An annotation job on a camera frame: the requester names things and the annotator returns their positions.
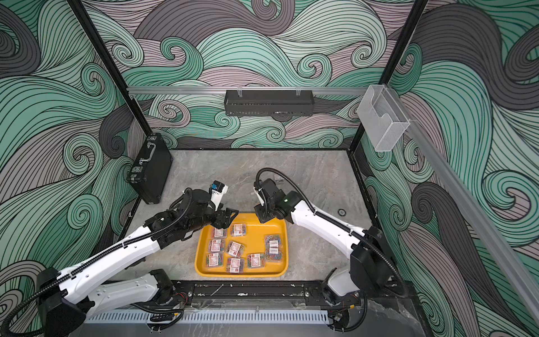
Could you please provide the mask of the paper clip box two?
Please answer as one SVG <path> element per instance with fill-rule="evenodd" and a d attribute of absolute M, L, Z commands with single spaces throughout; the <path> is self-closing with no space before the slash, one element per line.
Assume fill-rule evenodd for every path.
<path fill-rule="evenodd" d="M 227 238 L 227 230 L 226 229 L 212 229 L 212 238 L 213 239 L 225 239 Z"/>

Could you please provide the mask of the paper clip box one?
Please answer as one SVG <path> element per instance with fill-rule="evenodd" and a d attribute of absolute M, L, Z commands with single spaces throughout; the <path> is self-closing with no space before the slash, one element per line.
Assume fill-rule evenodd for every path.
<path fill-rule="evenodd" d="M 246 236 L 246 224 L 236 223 L 236 224 L 231 225 L 231 236 L 232 237 Z"/>

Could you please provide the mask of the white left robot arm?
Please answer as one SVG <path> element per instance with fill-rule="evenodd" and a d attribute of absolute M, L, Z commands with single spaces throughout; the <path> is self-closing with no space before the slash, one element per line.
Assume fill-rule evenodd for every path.
<path fill-rule="evenodd" d="M 163 269 L 135 279 L 110 278 L 177 241 L 185 241 L 205 226 L 227 229 L 238 211 L 225 208 L 228 187 L 214 181 L 208 190 L 187 188 L 165 211 L 146 220 L 129 236 L 76 265 L 38 275 L 37 291 L 5 316 L 2 336 L 21 336 L 14 320 L 36 305 L 42 326 L 25 336 L 68 336 L 89 318 L 136 304 L 154 314 L 180 313 L 186 303 Z"/>

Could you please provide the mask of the paper clip box four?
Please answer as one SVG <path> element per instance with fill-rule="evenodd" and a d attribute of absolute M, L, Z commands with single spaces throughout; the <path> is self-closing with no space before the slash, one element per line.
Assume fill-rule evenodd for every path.
<path fill-rule="evenodd" d="M 222 253 L 225 250 L 226 240 L 224 239 L 211 239 L 209 241 L 208 252 L 213 253 Z"/>

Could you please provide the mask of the paper clip box five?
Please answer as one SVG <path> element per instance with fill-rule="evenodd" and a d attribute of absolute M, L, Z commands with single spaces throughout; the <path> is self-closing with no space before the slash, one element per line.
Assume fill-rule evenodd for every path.
<path fill-rule="evenodd" d="M 241 258 L 244 253 L 245 246 L 236 241 L 230 241 L 227 246 L 226 253 L 233 258 Z"/>

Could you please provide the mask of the paper clip box six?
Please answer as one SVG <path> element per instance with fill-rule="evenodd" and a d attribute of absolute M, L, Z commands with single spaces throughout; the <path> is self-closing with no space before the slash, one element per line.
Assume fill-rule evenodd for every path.
<path fill-rule="evenodd" d="M 223 267 L 223 253 L 209 253 L 206 255 L 206 267 L 207 268 L 220 268 Z"/>

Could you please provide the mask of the paper clip box ten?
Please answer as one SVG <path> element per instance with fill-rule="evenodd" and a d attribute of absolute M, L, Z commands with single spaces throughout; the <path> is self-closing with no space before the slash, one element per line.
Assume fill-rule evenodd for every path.
<path fill-rule="evenodd" d="M 269 263 L 280 263 L 283 261 L 284 256 L 279 247 L 269 247 L 265 250 L 265 258 Z"/>

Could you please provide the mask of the paper clip box eight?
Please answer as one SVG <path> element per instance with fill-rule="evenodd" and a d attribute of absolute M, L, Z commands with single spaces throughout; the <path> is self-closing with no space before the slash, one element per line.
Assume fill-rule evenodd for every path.
<path fill-rule="evenodd" d="M 249 254 L 247 257 L 247 262 L 248 268 L 250 269 L 264 268 L 266 263 L 265 254 Z"/>

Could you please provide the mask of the yellow plastic tray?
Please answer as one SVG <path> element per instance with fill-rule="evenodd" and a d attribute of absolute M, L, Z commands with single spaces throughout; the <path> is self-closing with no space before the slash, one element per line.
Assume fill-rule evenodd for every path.
<path fill-rule="evenodd" d="M 260 223 L 241 213 L 227 230 L 208 226 L 197 246 L 195 270 L 204 277 L 280 277 L 289 266 L 284 220 Z"/>

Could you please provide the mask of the black wall-mounted shelf tray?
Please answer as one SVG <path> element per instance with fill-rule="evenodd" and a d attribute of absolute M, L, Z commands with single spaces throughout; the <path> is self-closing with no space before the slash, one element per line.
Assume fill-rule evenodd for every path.
<path fill-rule="evenodd" d="M 314 113 L 314 95 L 292 91 L 227 91 L 225 113 L 233 117 L 310 116 Z"/>

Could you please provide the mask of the clear acrylic wall holder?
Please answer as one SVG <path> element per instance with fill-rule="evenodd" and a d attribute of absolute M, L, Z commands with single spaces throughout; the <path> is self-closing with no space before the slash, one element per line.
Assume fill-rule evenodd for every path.
<path fill-rule="evenodd" d="M 391 152 L 410 122 L 393 88 L 370 85 L 357 108 L 357 115 L 376 152 Z"/>

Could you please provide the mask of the aluminium wall rail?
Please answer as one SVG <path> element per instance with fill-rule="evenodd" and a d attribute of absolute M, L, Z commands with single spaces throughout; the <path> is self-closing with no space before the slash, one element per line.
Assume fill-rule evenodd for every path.
<path fill-rule="evenodd" d="M 367 87 L 283 87 L 283 86 L 130 86 L 126 89 L 130 95 L 225 95 L 227 91 L 292 91 L 301 93 L 311 91 L 313 95 L 364 95 Z"/>
<path fill-rule="evenodd" d="M 397 112 L 410 123 L 410 136 L 431 163 L 449 195 L 456 202 L 463 216 L 472 225 L 502 273 L 512 285 L 520 301 L 534 321 L 538 321 L 538 283 L 513 248 L 499 232 L 495 211 L 487 203 L 482 189 L 482 177 L 488 157 L 486 151 L 466 150 L 448 152 L 443 157 L 432 143 L 430 133 L 422 126 L 422 119 L 414 117 L 397 92 L 389 88 L 388 98 L 397 106 Z"/>

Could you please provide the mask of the black corner frame post left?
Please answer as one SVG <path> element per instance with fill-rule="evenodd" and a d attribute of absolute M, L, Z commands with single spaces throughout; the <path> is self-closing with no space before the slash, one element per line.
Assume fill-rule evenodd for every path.
<path fill-rule="evenodd" d="M 105 69 L 108 71 L 109 75 L 112 78 L 112 81 L 115 83 L 115 86 L 119 90 L 122 98 L 125 100 L 126 104 L 129 107 L 133 117 L 136 122 L 141 127 L 143 133 L 146 136 L 149 136 L 152 133 L 152 129 L 148 124 L 143 111 L 135 98 L 129 95 L 127 83 L 125 82 L 122 74 L 120 73 L 118 67 L 113 61 L 112 56 L 110 55 L 105 42 L 102 40 L 101 36 L 98 33 L 93 21 L 91 20 L 88 12 L 86 11 L 82 1 L 78 0 L 67 0 L 68 5 L 70 6 L 75 17 L 79 21 L 82 29 L 86 33 L 89 41 L 92 43 L 96 53 L 99 58 L 104 63 Z"/>

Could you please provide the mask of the black corner frame post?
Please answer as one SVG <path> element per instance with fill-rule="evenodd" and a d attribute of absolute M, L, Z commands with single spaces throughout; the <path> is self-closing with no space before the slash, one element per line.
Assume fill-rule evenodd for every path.
<path fill-rule="evenodd" d="M 415 29 L 417 28 L 421 16 L 424 13 L 427 5 L 427 1 L 414 1 L 411 7 L 411 11 L 408 14 L 406 22 L 404 23 L 401 33 L 397 39 L 397 43 L 393 49 L 393 52 L 390 55 L 390 59 L 388 60 L 387 65 L 383 70 L 383 74 L 381 75 L 378 84 L 376 85 L 386 85 L 390 88 L 390 80 L 395 71 L 397 70 L 397 66 L 400 63 L 409 42 L 411 41 Z M 360 140 L 363 136 L 367 136 L 367 133 L 360 121 L 359 128 L 349 148 L 349 152 L 351 154 L 357 151 L 360 145 Z"/>
<path fill-rule="evenodd" d="M 68 5 L 70 6 L 75 17 L 79 21 L 82 29 L 86 33 L 89 41 L 92 43 L 96 53 L 99 58 L 104 63 L 105 69 L 108 71 L 109 75 L 112 78 L 112 81 L 115 83 L 115 86 L 119 90 L 122 98 L 125 100 L 126 104 L 129 107 L 133 117 L 136 122 L 141 127 L 143 133 L 146 136 L 149 136 L 152 133 L 152 129 L 148 124 L 143 111 L 135 98 L 129 95 L 127 83 L 125 82 L 122 74 L 120 73 L 118 67 L 113 61 L 112 56 L 110 55 L 105 42 L 102 40 L 101 36 L 98 33 L 93 21 L 91 20 L 88 12 L 86 11 L 82 1 L 78 0 L 67 0 Z"/>

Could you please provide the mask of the aluminium wall rail right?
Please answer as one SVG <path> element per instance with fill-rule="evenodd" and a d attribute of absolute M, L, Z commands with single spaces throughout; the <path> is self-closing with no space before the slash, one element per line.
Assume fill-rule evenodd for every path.
<path fill-rule="evenodd" d="M 456 202 L 463 216 L 472 225 L 502 273 L 512 285 L 520 301 L 534 321 L 538 321 L 538 283 L 513 248 L 499 232 L 495 211 L 487 203 L 482 189 L 482 177 L 488 157 L 486 151 L 466 150 L 448 152 L 443 157 L 432 143 L 430 133 L 422 126 L 422 119 L 414 117 L 397 92 L 389 88 L 388 98 L 397 106 L 397 112 L 410 123 L 410 136 L 431 163 L 449 195 Z"/>

